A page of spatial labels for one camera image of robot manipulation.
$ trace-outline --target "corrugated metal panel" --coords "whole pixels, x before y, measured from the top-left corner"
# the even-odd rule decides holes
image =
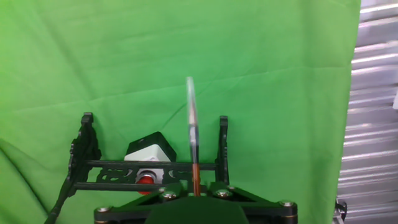
[[[363,0],[338,200],[345,223],[398,223],[398,0]]]

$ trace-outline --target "bolt head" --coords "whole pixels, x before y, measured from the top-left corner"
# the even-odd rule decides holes
[[[111,210],[112,207],[102,207],[102,208],[97,208],[97,212],[107,212]]]
[[[177,198],[177,195],[172,191],[166,191],[166,192],[162,193],[162,197],[166,200],[172,200],[172,199]]]
[[[281,200],[281,201],[279,202],[279,204],[280,204],[281,206],[283,206],[283,207],[291,207],[291,206],[293,206],[295,203],[294,203],[294,202],[291,202],[291,201],[288,201],[288,200]]]
[[[226,189],[220,189],[215,192],[215,194],[220,198],[228,198],[232,196],[232,192]]]

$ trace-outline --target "green fabric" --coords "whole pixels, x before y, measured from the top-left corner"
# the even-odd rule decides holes
[[[229,116],[231,184],[333,214],[360,0],[0,0],[0,223],[43,223],[83,112],[102,159],[161,131],[189,161],[185,79],[201,162]],[[57,223],[135,192],[78,191]]]

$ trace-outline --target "silver metal surface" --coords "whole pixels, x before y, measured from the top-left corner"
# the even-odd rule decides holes
[[[220,198],[228,198],[232,196],[232,192],[226,189],[217,190],[215,194]]]
[[[281,206],[291,207],[291,206],[294,205],[294,202],[291,202],[291,201],[288,201],[288,200],[281,200],[281,201],[279,202],[279,204],[280,204]]]
[[[111,210],[112,207],[103,207],[103,208],[97,208],[97,212],[107,212]]]
[[[338,200],[346,224],[398,219],[398,0],[362,0]]]
[[[172,191],[166,191],[164,193],[162,193],[162,197],[166,200],[172,200],[177,198],[177,194],[175,194],[175,192]]]

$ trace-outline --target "black mount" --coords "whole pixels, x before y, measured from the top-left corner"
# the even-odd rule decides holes
[[[297,205],[274,203],[222,182],[213,182],[207,197],[187,197],[181,183],[121,207],[94,211],[95,223],[257,223],[297,224]]]
[[[85,113],[81,119],[78,137],[73,140],[70,149],[68,175],[65,179],[58,200],[51,210],[45,224],[55,223],[63,203],[77,190],[120,190],[153,192],[161,187],[180,180],[187,180],[188,191],[192,191],[192,163],[189,162],[134,162],[134,161],[101,161],[101,151],[92,127],[93,114]],[[214,164],[200,164],[200,170],[213,170],[216,182],[229,185],[227,159],[228,117],[220,117],[220,138],[218,156]],[[88,174],[94,167],[102,168],[96,182],[87,182]],[[139,169],[163,169],[161,184],[135,184]]]

